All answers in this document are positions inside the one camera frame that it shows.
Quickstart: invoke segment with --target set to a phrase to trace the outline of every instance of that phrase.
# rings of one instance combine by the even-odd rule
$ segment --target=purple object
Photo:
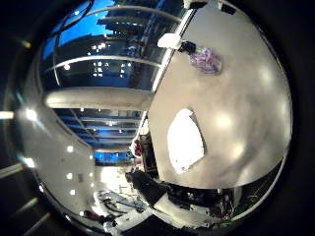
[[[189,54],[189,62],[200,72],[208,75],[217,75],[222,68],[221,59],[208,47],[198,47],[195,53]]]

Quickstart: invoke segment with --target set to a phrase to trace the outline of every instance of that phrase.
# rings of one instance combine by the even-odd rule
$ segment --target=ceiling light
[[[35,163],[31,158],[24,158],[24,163],[29,167],[29,168],[35,168]]]
[[[39,190],[43,193],[43,188],[41,185],[39,185]]]
[[[72,173],[67,174],[67,179],[72,179],[72,177],[73,177]]]
[[[37,113],[34,110],[27,109],[26,115],[27,115],[27,118],[31,121],[37,120]]]
[[[73,146],[67,146],[67,151],[68,152],[73,152]]]
[[[218,118],[218,126],[220,127],[229,127],[231,125],[231,120],[228,116],[222,115]]]
[[[69,64],[66,64],[66,65],[64,65],[64,67],[63,67],[66,71],[69,71],[70,70],[70,65]]]
[[[13,119],[13,118],[14,118],[13,111],[0,111],[0,120]]]

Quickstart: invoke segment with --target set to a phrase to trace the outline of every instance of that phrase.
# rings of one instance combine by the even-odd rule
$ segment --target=metal beam
[[[74,129],[83,129],[82,126],[80,125],[70,125],[67,124],[69,128],[74,128]],[[117,130],[122,130],[122,131],[136,131],[138,130],[138,127],[115,127],[115,126],[87,126],[87,129],[96,129],[96,130],[109,130],[109,131],[117,131]]]
[[[96,141],[91,140],[91,139],[85,139],[85,142],[87,142],[87,143],[105,144],[105,145],[112,145],[112,144],[129,145],[129,144],[132,143],[132,140],[98,139],[98,142],[96,142]]]
[[[25,234],[24,236],[29,236],[34,233],[34,231],[50,216],[50,213],[46,213],[35,225],[33,225]]]
[[[38,203],[38,198],[33,198],[33,199],[29,200],[26,204],[24,204],[24,205],[21,206],[17,211],[15,211],[15,212],[9,217],[9,219],[12,219],[12,218],[16,217],[17,215],[23,213],[23,212],[26,211],[28,208],[31,208],[32,206],[34,206],[36,203]]]
[[[100,13],[100,12],[106,12],[106,11],[126,11],[126,10],[134,10],[134,11],[143,11],[143,12],[150,12],[150,13],[155,13],[157,15],[163,16],[165,18],[168,18],[174,22],[180,23],[181,19],[177,18],[173,15],[170,15],[164,11],[160,11],[157,9],[153,9],[153,8],[148,8],[148,7],[141,7],[141,6],[114,6],[114,7],[106,7],[103,9],[99,9],[96,11],[92,11],[88,13],[88,16],[90,15],[94,15],[96,13]]]
[[[70,59],[67,61],[60,62],[57,65],[48,68],[45,72],[49,72],[49,71],[54,70],[56,68],[64,67],[65,65],[70,65],[70,64],[76,63],[76,62],[94,61],[94,60],[131,61],[131,62],[138,62],[138,63],[142,63],[142,64],[147,64],[150,66],[161,67],[160,63],[148,61],[148,60],[144,60],[144,59],[139,59],[139,58],[135,58],[135,57],[92,55],[92,56],[77,57],[77,58],[73,58],[73,59]]]
[[[62,120],[76,120],[72,116],[59,116]],[[122,123],[139,123],[141,121],[140,118],[121,118],[119,116],[112,116],[112,117],[80,117],[81,121],[95,121],[95,122],[122,122]]]
[[[130,151],[128,146],[115,146],[115,147],[96,147],[95,152],[113,153],[113,152],[125,152]]]
[[[45,95],[50,108],[91,108],[114,110],[148,110],[154,94],[151,91],[113,87],[59,88]]]
[[[11,165],[9,167],[3,168],[0,170],[0,179],[8,177],[8,176],[15,174],[17,172],[20,172],[23,169],[24,169],[24,167],[21,163],[14,164],[14,165]]]
[[[76,133],[77,136],[80,136],[80,137],[89,137],[88,134],[84,134],[84,133]],[[135,136],[126,136],[126,135],[95,135],[96,138],[108,138],[108,139],[133,139],[135,138]]]

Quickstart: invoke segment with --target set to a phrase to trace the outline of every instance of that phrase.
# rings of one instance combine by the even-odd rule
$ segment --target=blue sky
[[[95,0],[94,1],[94,5],[92,6],[91,11],[95,11],[101,8],[105,8],[107,6],[112,6],[113,5],[113,1],[112,0]],[[71,21],[75,20],[76,18],[80,18],[83,14],[83,10],[87,7],[87,3],[79,6],[77,9],[73,10],[73,13],[71,15],[71,19],[69,19],[69,21],[67,22],[70,23]],[[108,12],[102,12],[102,13],[98,13],[96,15],[91,15],[88,17],[85,17],[83,19],[81,19],[77,24],[74,24],[72,27],[70,27],[69,29],[63,31],[60,35],[60,39],[59,39],[59,46],[75,39],[78,37],[82,37],[85,35],[101,35],[101,34],[105,34],[105,33],[112,33],[111,30],[107,30],[105,29],[105,26],[99,26],[97,25],[97,20],[105,17],[107,15]],[[42,52],[42,59],[46,59],[52,52],[53,49],[53,44],[54,44],[54,39],[53,38],[49,38],[47,40],[46,45],[44,46],[43,52]]]

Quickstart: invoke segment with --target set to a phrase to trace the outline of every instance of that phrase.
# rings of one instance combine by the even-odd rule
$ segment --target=cable
[[[93,4],[95,3],[95,0],[89,0],[89,6],[86,8],[84,14],[78,19],[78,20],[74,20],[72,23],[68,24],[67,26],[65,26],[64,28],[62,29],[59,29],[58,31],[55,31],[53,32],[50,37],[53,37],[61,32],[63,32],[64,30],[67,30],[68,28],[71,28],[72,26],[74,26],[75,24],[77,24],[81,19],[83,19],[87,14],[88,12],[90,11],[90,9],[92,8]]]

